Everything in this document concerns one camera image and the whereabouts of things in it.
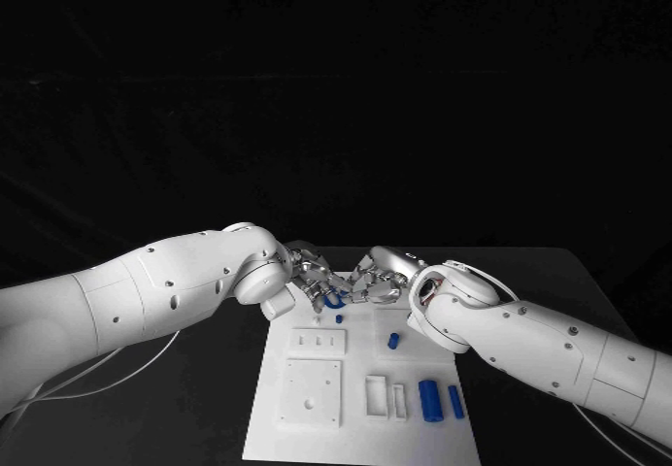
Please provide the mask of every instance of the black table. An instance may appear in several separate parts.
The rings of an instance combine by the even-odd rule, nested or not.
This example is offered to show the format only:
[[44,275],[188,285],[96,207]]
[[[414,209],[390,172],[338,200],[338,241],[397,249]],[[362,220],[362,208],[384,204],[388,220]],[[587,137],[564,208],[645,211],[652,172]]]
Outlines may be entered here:
[[[321,248],[332,268],[349,271],[368,248]],[[530,300],[636,341],[582,262],[547,248],[404,248],[429,263],[459,260],[485,270]],[[168,352],[133,379],[84,398],[36,403],[0,450],[0,464],[215,465],[243,461],[243,447],[269,323],[259,306],[224,302],[186,328]],[[169,337],[124,349],[64,394],[116,381],[153,357]],[[58,381],[84,367],[72,368]],[[629,465],[631,461],[569,403],[528,387],[481,360],[456,356],[482,463]],[[592,418],[642,459],[651,455],[600,415]]]

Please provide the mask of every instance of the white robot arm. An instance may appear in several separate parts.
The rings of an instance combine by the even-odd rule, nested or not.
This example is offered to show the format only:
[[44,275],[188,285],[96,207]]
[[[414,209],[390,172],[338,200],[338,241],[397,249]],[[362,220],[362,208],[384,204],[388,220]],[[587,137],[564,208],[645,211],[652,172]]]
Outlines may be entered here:
[[458,353],[473,348],[512,377],[672,448],[672,357],[512,293],[502,304],[470,269],[455,261],[430,267],[375,247],[351,276],[351,284],[365,277],[367,289],[344,299],[393,303],[408,287],[408,326],[434,343]]
[[77,364],[208,318],[222,300],[261,303],[273,320],[295,307],[293,282],[313,302],[351,290],[312,245],[283,246],[267,230],[168,238],[74,274],[0,290],[0,417]]

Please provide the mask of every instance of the black backdrop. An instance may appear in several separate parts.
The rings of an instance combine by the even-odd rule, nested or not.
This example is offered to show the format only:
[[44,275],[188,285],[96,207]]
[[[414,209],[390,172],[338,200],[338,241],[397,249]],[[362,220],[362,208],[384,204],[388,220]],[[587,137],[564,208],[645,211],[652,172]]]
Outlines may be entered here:
[[662,1],[5,11],[0,286],[237,221],[323,246],[563,247],[671,350],[668,19]]

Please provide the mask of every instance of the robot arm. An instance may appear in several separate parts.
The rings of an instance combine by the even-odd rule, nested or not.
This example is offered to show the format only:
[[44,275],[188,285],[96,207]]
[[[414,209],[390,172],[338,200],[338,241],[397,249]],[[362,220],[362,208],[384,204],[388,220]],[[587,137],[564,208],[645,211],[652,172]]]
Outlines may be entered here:
[[261,303],[273,320],[295,307],[286,284],[302,282],[319,312],[325,295],[333,298],[331,285],[349,289],[321,281],[331,275],[309,243],[287,248],[267,230],[237,223],[152,243],[88,270],[2,289],[0,417],[67,369],[199,322],[228,297]]
[[[672,447],[669,355],[531,302],[515,298],[502,304],[492,285],[463,264],[429,267],[390,248],[378,253],[385,255],[383,268],[398,261],[410,266],[408,326],[416,331],[453,352],[473,348],[522,382]],[[354,273],[355,278],[364,275]],[[388,296],[394,302],[394,293]]]

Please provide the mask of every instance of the white cable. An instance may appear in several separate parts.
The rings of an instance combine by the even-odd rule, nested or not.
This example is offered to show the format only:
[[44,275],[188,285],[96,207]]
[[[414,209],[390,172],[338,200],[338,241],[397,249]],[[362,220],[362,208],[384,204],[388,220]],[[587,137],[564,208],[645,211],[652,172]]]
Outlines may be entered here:
[[672,459],[672,454],[669,454],[658,445],[654,444],[654,442],[651,442],[645,436],[642,436],[631,427],[628,427],[628,425],[623,425],[618,420],[615,419],[610,419],[610,421],[631,434],[633,435],[635,437],[638,437],[638,439],[642,440],[642,442],[645,442],[662,455],[665,455],[669,459]]
[[45,393],[42,395],[39,395],[38,397],[35,398],[31,398],[29,400],[26,400],[25,402],[22,402],[16,407],[15,407],[15,410],[18,410],[19,408],[22,408],[23,406],[28,406],[29,404],[32,403],[36,403],[38,401],[48,401],[48,400],[68,400],[71,398],[80,398],[81,396],[88,396],[88,395],[93,395],[96,393],[100,393],[101,391],[106,391],[109,388],[113,388],[114,386],[117,386],[120,383],[126,382],[137,373],[140,373],[146,368],[147,366],[158,360],[159,356],[162,356],[162,354],[165,353],[165,351],[169,349],[169,346],[171,346],[171,343],[173,342],[175,338],[178,337],[178,334],[179,334],[179,330],[175,332],[175,335],[172,336],[171,338],[171,341],[168,342],[165,348],[162,349],[162,351],[159,351],[158,355],[150,359],[150,361],[147,362],[147,364],[145,364],[145,366],[137,369],[136,372],[133,372],[129,376],[126,376],[120,381],[111,383],[110,385],[104,386],[103,388],[98,388],[97,390],[94,391],[88,391],[85,393],[78,393],[77,395],[64,395],[64,396],[52,396],[52,397],[47,397],[48,394],[54,393],[54,391],[57,391],[57,389],[62,388],[62,386],[65,386],[70,382],[74,382],[75,379],[78,379],[80,377],[83,377],[85,374],[88,374],[120,351],[122,349],[117,349],[117,351],[110,354],[110,356],[103,359],[93,367],[90,367],[81,374],[78,374],[72,380],[67,381],[65,383],[62,383],[60,386],[54,387],[51,390],[45,391]]
[[60,383],[55,387],[49,388],[45,392],[39,393],[39,395],[34,396],[32,398],[25,398],[19,405],[15,407],[12,411],[19,410],[21,408],[26,407],[31,403],[41,401],[47,398],[55,391],[61,390],[67,385],[70,385],[74,381],[81,379],[97,367],[101,367],[106,362],[109,362],[116,354],[123,350],[123,348],[116,349],[90,368],[81,371],[72,378],[70,378],[65,382]]
[[631,460],[639,464],[641,466],[646,466],[645,463],[635,458],[635,456],[631,455],[631,453],[623,449],[620,448],[618,445],[616,445],[616,442],[613,442],[613,440],[606,436],[606,434],[600,431],[600,428],[593,424],[593,421],[589,419],[589,417],[586,416],[584,412],[582,411],[582,409],[579,408],[579,406],[573,403],[573,406],[574,408],[577,409],[579,411],[579,414],[584,417],[584,420],[593,425],[593,428],[600,432],[600,435],[606,438],[606,440],[612,443],[613,447],[631,458]]
[[171,341],[168,342],[165,348],[159,351],[159,354],[150,359],[150,362],[147,362],[147,364],[133,374],[126,376],[120,381],[116,381],[109,386],[104,386],[103,388],[98,388],[94,391],[87,391],[85,393],[78,393],[77,395],[52,396],[49,398],[42,398],[41,401],[47,401],[47,400],[70,400],[71,398],[80,398],[81,396],[88,396],[88,395],[93,395],[96,393],[100,393],[101,391],[106,391],[109,388],[113,388],[114,386],[117,386],[120,383],[126,382],[159,359],[159,356],[169,349],[171,343],[175,340],[175,338],[178,337],[178,334],[179,334],[179,330],[175,332],[175,335],[172,336]]
[[[502,290],[508,293],[508,295],[511,296],[511,298],[514,299],[514,301],[520,301],[518,297],[515,296],[515,293],[511,291],[511,289],[505,286],[505,284],[495,278],[492,277],[489,274],[486,274],[485,272],[482,272],[476,267],[472,267],[470,265],[466,265],[463,264],[465,267],[470,270],[473,270],[478,274],[481,274],[486,279],[489,279],[501,288]],[[613,442],[613,440],[606,436],[606,434],[602,432],[600,428],[595,425],[593,421],[589,419],[589,417],[586,416],[584,412],[582,411],[582,409],[579,408],[579,406],[573,403],[571,404],[574,406],[574,408],[577,409],[579,411],[579,414],[584,417],[584,420],[593,425],[593,428],[599,431],[600,435],[606,438],[606,440],[612,443],[613,447],[631,458],[631,460],[639,465],[639,466],[646,466],[645,463],[638,459],[635,458],[635,456],[631,455],[631,453],[626,452],[626,450],[623,448],[620,448],[618,445],[616,445],[616,442]],[[665,456],[668,456],[669,458],[672,458],[672,456],[665,453],[651,442],[648,442],[648,440],[645,438],[642,438],[638,433],[633,431],[631,432],[638,438],[641,438],[641,440],[644,442],[648,443],[648,445],[651,445],[662,454],[665,454]]]

